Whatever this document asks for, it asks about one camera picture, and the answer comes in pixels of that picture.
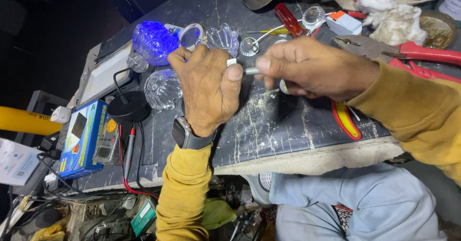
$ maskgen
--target mustard sweater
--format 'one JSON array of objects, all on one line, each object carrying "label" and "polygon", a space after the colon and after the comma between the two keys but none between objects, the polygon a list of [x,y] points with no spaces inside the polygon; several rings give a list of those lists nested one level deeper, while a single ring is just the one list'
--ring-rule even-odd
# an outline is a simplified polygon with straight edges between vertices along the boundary
[{"label": "mustard sweater", "polygon": [[[347,102],[389,129],[404,150],[461,186],[461,85],[421,79],[380,62],[377,81]],[[157,238],[208,240],[201,225],[211,171],[211,146],[168,156],[157,206]]]}]

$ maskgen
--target green box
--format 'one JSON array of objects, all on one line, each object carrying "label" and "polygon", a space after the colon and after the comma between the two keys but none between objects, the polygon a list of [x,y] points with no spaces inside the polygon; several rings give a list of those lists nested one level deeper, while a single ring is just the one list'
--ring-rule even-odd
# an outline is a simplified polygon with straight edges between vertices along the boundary
[{"label": "green box", "polygon": [[155,206],[148,198],[146,204],[144,204],[138,214],[136,214],[136,217],[131,221],[131,226],[135,231],[136,237],[145,233],[156,218]]}]

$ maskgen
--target black tabletop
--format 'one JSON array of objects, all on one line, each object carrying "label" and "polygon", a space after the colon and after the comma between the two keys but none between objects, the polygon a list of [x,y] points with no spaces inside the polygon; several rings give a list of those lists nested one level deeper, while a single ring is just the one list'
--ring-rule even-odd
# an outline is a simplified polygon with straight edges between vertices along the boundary
[{"label": "black tabletop", "polygon": [[[239,33],[240,41],[248,36],[258,37],[257,34],[245,34],[244,32],[279,26],[280,22],[274,14],[273,6],[281,1],[286,2],[288,8],[298,19],[301,18],[302,11],[309,7],[303,2],[274,0],[263,10],[253,12],[241,0],[168,0],[104,42],[101,46],[101,55],[111,53],[129,42],[135,26],[146,20],[182,27],[191,23],[199,23],[204,28],[219,28],[225,22]],[[324,24],[316,38],[321,42],[331,44],[334,36],[335,34]],[[268,46],[280,39],[282,38],[277,35],[268,36],[262,40],[260,52],[257,55],[246,57],[238,54],[237,61],[243,67],[254,66],[257,56],[262,55]],[[458,45],[452,44],[450,48],[458,50],[460,48]],[[453,66],[417,64],[461,77],[461,72]],[[141,74],[137,90],[143,91],[144,82],[153,71],[168,68],[171,69],[171,66],[149,67],[148,71]],[[352,120],[362,132],[361,140],[389,136],[388,130],[379,122],[366,117],[357,110],[356,112],[360,121],[354,116]],[[142,123],[145,133],[145,151],[141,161],[140,177],[148,180],[161,177],[166,158],[175,146],[170,132],[176,115],[182,115],[180,99],[176,100],[175,109],[152,112]],[[140,136],[138,133],[135,139],[129,182],[135,181],[135,170],[141,150]],[[212,154],[213,167],[353,141],[337,125],[331,111],[331,101],[328,98],[308,99],[286,95],[278,90],[267,91],[263,82],[254,80],[252,76],[244,76],[240,108],[233,118],[222,126],[217,137],[216,149]],[[74,185],[82,190],[121,183],[121,168],[115,165],[105,165],[101,171],[74,181]]]}]

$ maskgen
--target fingernail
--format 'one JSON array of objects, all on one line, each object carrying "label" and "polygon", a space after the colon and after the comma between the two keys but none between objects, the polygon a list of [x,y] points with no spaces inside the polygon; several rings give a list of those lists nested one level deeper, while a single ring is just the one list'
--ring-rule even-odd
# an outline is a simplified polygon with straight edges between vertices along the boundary
[{"label": "fingernail", "polygon": [[256,60],[256,67],[259,69],[261,72],[268,72],[269,67],[271,66],[271,60],[267,57],[258,57]]},{"label": "fingernail", "polygon": [[242,67],[240,65],[230,65],[227,68],[227,77],[232,81],[237,81],[242,77]]}]

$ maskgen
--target blue box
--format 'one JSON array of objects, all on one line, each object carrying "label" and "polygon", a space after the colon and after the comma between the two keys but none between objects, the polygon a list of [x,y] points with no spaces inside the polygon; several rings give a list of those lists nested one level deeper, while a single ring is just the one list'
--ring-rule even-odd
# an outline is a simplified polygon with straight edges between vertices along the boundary
[{"label": "blue box", "polygon": [[107,116],[107,104],[95,101],[71,116],[59,172],[64,179],[76,179],[99,171],[102,164],[93,161],[96,142]]}]

